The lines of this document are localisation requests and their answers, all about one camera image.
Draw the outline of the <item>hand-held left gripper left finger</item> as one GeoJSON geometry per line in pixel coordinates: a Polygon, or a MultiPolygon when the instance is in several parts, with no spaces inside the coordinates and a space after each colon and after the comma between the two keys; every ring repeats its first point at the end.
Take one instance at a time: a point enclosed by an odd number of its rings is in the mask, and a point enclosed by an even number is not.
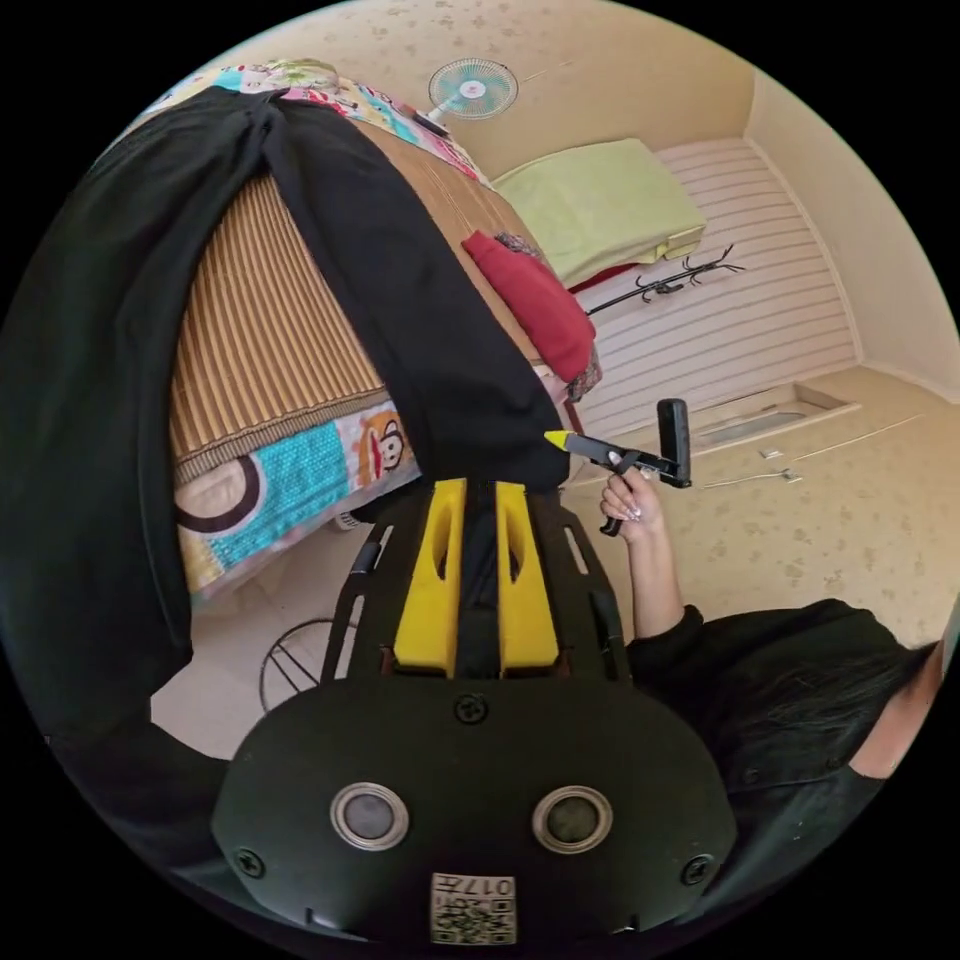
{"type": "Polygon", "coordinates": [[[467,483],[434,486],[393,654],[399,669],[453,669],[459,631],[467,483]]]}

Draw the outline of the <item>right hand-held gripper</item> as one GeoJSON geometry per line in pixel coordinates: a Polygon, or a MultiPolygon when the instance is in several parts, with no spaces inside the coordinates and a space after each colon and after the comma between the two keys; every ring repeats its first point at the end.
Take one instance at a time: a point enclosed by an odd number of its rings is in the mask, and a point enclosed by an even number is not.
{"type": "Polygon", "coordinates": [[[625,471],[630,466],[644,468],[654,474],[654,480],[673,489],[691,487],[691,455],[689,440],[684,434],[660,434],[659,452],[624,447],[566,430],[551,430],[544,439],[561,452],[568,452],[588,460],[610,474],[625,471]]]}

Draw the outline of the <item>person's right hand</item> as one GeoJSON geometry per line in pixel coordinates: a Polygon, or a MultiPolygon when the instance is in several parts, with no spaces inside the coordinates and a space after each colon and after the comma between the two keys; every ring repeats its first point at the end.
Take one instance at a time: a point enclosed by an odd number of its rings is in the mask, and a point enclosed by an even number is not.
{"type": "Polygon", "coordinates": [[[625,471],[614,470],[603,490],[601,511],[607,519],[620,522],[619,536],[628,545],[665,532],[653,478],[651,471],[630,466],[625,471]]]}

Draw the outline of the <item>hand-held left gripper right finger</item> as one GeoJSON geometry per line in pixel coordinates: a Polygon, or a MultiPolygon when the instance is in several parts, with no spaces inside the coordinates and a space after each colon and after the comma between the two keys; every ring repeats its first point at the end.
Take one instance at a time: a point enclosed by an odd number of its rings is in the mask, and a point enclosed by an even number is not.
{"type": "Polygon", "coordinates": [[[495,484],[499,657],[502,669],[551,669],[559,657],[525,488],[495,484]]]}

